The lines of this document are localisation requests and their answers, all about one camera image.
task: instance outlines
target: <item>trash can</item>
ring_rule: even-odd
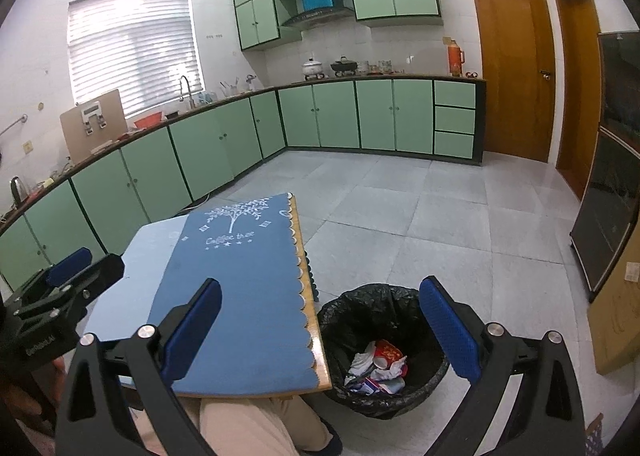
[[[365,284],[326,303],[318,322],[333,389],[325,394],[364,416],[389,420],[419,406],[449,367],[440,344],[420,311],[418,290]],[[344,377],[356,353],[371,341],[387,340],[407,356],[404,389],[369,396],[350,391]]]

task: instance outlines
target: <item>window blind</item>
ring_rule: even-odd
[[[181,75],[192,93],[204,89],[190,0],[81,0],[68,16],[77,103],[117,88],[125,115],[133,115],[180,96]]]

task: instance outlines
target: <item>beige pants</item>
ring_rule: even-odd
[[[298,456],[300,450],[319,451],[332,435],[299,396],[290,400],[217,400],[180,398],[187,415],[218,456]],[[135,412],[145,447],[166,456],[144,412]]]

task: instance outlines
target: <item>white tile wall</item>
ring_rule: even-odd
[[[66,52],[69,1],[17,0],[0,27],[0,129],[22,113],[29,115],[26,124],[0,138],[0,214],[10,206],[8,181],[13,176],[34,185],[62,166],[68,154],[59,116],[74,105]],[[264,53],[240,51],[232,0],[192,1],[207,90],[249,73],[269,84]],[[222,37],[207,38],[217,34]],[[41,112],[39,102],[44,103]],[[27,140],[34,150],[25,156],[22,144]]]
[[[638,26],[622,0],[594,0],[602,32],[637,30]],[[562,37],[555,0],[547,0],[556,49],[556,119],[549,162],[558,157],[564,109],[564,59]],[[447,56],[442,37],[450,36],[465,51],[465,71],[482,74],[482,57],[478,20],[474,0],[440,0],[444,26],[388,27],[369,29],[354,21],[342,20],[305,32],[302,42],[266,52],[267,70],[274,84],[302,78],[300,65],[313,51],[315,58],[329,63],[347,55],[354,60],[391,59],[394,68],[407,72],[446,73]],[[356,35],[351,40],[351,32]],[[410,64],[406,60],[412,56]]]

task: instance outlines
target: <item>faucet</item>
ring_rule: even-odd
[[[189,107],[194,110],[196,108],[196,103],[193,102],[193,96],[191,95],[191,86],[189,84],[189,79],[187,75],[183,75],[180,77],[180,102],[184,100],[184,94],[182,93],[182,79],[184,79],[187,83],[187,94],[189,96]]]

